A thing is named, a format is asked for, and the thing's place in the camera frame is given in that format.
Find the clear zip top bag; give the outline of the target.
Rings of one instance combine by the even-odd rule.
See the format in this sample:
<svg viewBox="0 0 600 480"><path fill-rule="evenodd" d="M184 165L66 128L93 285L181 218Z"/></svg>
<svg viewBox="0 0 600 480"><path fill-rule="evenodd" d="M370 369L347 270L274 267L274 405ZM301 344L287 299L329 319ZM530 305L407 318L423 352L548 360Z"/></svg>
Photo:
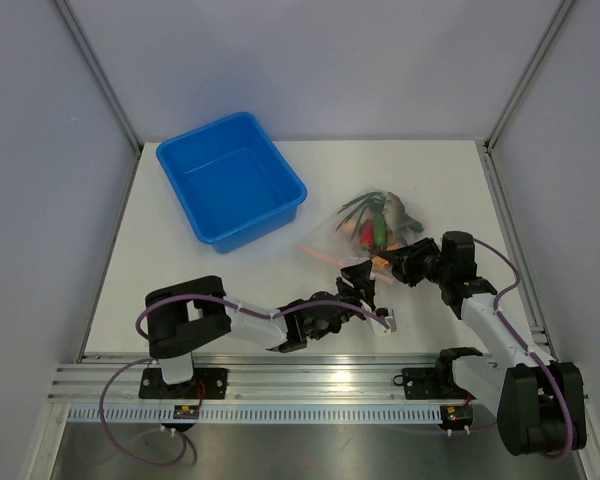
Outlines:
<svg viewBox="0 0 600 480"><path fill-rule="evenodd" d="M338 207L296 248L337 269L369 260L374 276L390 285L390 263L379 254L420 240L425 230L421 209L391 191L371 188Z"/></svg>

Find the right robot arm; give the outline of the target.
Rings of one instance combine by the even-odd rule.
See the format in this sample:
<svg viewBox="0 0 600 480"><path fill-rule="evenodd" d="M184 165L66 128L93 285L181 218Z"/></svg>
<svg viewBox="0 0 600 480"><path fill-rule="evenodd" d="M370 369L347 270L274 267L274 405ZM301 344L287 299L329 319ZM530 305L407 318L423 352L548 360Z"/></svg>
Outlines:
<svg viewBox="0 0 600 480"><path fill-rule="evenodd" d="M572 362L559 362L532 336L508 319L503 297L516 289L515 280L498 291L479 276L475 258L482 240L461 231L444 233L436 243L425 238L381 252L395 279L410 286L427 280L441 299L486 347L486 354L448 350L445 365L434 371L436 389L446 396L462 390L495 417L507 451L542 454L562 460L587 443L584 382Z"/></svg>

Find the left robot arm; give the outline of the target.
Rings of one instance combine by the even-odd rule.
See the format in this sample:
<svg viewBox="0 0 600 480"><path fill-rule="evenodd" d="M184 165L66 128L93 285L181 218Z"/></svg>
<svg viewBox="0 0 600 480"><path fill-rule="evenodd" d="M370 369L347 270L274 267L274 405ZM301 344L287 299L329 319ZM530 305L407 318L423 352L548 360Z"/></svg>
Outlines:
<svg viewBox="0 0 600 480"><path fill-rule="evenodd" d="M390 331L390 310L375 303L371 262L342 269L335 284L335 293L319 291L277 309L240 301L214 275L147 294L136 330L148 341L149 355L158 364L143 371L140 398L224 398L227 370L197 368L193 359L195 350L223 337L288 354L339 333L353 317L374 321L384 333Z"/></svg>

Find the orange toy food piece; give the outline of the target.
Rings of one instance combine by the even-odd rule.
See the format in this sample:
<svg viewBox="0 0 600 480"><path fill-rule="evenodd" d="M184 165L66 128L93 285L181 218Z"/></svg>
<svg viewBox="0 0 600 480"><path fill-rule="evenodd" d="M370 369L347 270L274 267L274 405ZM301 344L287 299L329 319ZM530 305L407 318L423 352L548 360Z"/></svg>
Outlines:
<svg viewBox="0 0 600 480"><path fill-rule="evenodd" d="M374 247L370 253L374 266L379 269L390 270L401 261L404 247L405 244L401 242L390 244L384 249Z"/></svg>

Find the grey toy fish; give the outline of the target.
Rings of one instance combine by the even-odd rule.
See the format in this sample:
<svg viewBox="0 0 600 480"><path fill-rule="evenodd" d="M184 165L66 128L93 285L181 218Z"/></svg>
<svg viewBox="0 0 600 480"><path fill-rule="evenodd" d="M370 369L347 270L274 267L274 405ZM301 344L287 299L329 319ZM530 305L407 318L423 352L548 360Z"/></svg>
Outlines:
<svg viewBox="0 0 600 480"><path fill-rule="evenodd" d="M407 214L401 199L392 192L385 194L383 215L387 227L394 233L410 229L413 226L414 219Z"/></svg>

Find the green toy scallion strands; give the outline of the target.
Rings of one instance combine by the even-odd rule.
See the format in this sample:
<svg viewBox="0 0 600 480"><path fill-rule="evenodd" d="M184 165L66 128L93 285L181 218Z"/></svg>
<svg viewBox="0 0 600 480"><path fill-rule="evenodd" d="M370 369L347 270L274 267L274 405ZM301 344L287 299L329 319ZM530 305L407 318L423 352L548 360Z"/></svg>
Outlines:
<svg viewBox="0 0 600 480"><path fill-rule="evenodd" d="M362 223L367 211L371 211L372 213L376 211L382 212L386 200L386 194L380 190L369 191L349 200L337 211L337 214L342 214L343 217L336 229L341 229L351 219L354 220L354 229L357 229Z"/></svg>

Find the right small circuit board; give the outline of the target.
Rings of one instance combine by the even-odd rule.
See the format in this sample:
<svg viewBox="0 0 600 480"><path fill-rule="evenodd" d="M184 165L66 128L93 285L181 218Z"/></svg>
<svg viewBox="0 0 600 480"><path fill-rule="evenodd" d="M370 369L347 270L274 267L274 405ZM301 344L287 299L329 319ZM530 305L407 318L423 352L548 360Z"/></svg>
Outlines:
<svg viewBox="0 0 600 480"><path fill-rule="evenodd" d="M447 406L443 409L444 418L451 422L472 422L473 408L470 405Z"/></svg>

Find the small circuit board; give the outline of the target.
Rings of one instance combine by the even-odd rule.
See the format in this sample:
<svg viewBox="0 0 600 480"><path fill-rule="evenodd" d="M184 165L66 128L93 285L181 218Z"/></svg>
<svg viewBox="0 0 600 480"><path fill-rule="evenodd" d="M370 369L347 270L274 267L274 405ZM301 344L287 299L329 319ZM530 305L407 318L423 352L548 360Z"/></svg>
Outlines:
<svg viewBox="0 0 600 480"><path fill-rule="evenodd" d="M472 422L473 408L470 405L447 406L443 409L444 418L451 422Z"/></svg>
<svg viewBox="0 0 600 480"><path fill-rule="evenodd" d="M194 405L176 405L174 407L173 418L185 420L198 420L200 408Z"/></svg>

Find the left small circuit board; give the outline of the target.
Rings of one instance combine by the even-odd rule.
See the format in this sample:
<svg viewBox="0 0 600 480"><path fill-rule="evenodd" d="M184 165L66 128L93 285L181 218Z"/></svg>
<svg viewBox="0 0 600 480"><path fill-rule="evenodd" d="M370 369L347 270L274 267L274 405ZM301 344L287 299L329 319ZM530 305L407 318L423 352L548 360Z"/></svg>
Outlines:
<svg viewBox="0 0 600 480"><path fill-rule="evenodd" d="M173 418L185 420L198 420L200 408L194 405L176 405L174 407Z"/></svg>

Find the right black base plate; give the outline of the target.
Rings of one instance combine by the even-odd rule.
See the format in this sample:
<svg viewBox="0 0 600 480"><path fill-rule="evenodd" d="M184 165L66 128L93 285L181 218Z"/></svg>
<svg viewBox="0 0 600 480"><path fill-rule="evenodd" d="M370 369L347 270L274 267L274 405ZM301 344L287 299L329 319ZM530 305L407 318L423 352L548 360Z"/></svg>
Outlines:
<svg viewBox="0 0 600 480"><path fill-rule="evenodd" d="M407 400L468 400L471 394L458 387L449 373L435 367L403 368L392 378Z"/></svg>

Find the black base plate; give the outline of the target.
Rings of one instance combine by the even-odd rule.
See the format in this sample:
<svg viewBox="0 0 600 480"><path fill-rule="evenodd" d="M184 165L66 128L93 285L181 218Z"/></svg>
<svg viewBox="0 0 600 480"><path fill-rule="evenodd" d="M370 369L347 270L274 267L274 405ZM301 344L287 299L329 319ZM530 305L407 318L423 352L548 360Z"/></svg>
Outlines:
<svg viewBox="0 0 600 480"><path fill-rule="evenodd" d="M159 368L142 372L138 396L143 400L223 400L226 397L228 370L224 368L195 368L191 380L167 384Z"/></svg>
<svg viewBox="0 0 600 480"><path fill-rule="evenodd" d="M407 400L468 400L471 394L458 387L449 373L435 367L403 368L392 378Z"/></svg>

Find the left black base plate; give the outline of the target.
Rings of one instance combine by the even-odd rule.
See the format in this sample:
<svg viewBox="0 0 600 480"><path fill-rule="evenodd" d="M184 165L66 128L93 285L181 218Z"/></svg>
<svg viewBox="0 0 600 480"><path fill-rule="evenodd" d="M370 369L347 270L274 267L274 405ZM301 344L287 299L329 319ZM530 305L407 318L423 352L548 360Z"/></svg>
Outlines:
<svg viewBox="0 0 600 480"><path fill-rule="evenodd" d="M142 372L138 396L143 400L223 400L226 397L228 370L224 368L195 368L191 380L167 384L159 368Z"/></svg>

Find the aluminium mounting rail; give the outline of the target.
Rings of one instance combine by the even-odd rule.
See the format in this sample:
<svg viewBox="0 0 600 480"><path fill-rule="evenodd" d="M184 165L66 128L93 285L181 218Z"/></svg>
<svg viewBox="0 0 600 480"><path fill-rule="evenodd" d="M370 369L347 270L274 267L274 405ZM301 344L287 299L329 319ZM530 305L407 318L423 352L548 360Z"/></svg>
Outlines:
<svg viewBox="0 0 600 480"><path fill-rule="evenodd" d="M214 355L194 357L198 368L228 371L227 405L399 404L403 389L393 378L406 367L431 367L428 355ZM60 365L49 403L94 403L107 380L131 356L87 356Z"/></svg>

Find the right aluminium frame post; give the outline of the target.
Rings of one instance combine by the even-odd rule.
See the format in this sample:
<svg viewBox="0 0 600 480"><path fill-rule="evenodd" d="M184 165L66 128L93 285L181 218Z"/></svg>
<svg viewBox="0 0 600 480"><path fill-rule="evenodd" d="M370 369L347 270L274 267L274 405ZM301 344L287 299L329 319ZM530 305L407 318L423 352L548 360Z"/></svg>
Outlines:
<svg viewBox="0 0 600 480"><path fill-rule="evenodd" d="M501 140L508 125L513 120L517 110L522 105L524 98L530 90L536 76L548 59L554 43L561 34L574 10L578 6L577 0L561 0L551 16L551 19L542 33L536 47L527 61L520 77L509 95L503 110L484 142L486 151L492 154Z"/></svg>

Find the left aluminium frame post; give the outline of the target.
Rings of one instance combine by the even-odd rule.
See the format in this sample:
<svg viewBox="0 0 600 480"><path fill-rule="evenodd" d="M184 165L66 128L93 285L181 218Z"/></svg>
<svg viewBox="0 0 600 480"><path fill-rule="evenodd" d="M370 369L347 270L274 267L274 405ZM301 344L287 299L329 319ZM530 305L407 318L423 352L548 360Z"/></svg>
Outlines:
<svg viewBox="0 0 600 480"><path fill-rule="evenodd" d="M65 29L69 33L73 43L79 51L83 62L96 82L101 95L106 101L127 142L132 150L139 155L142 152L144 142L140 139L116 92L114 91L111 82L95 52L95 49L93 48L93 45L71 5L71 2L67 0L51 0L50 4L59 14Z"/></svg>

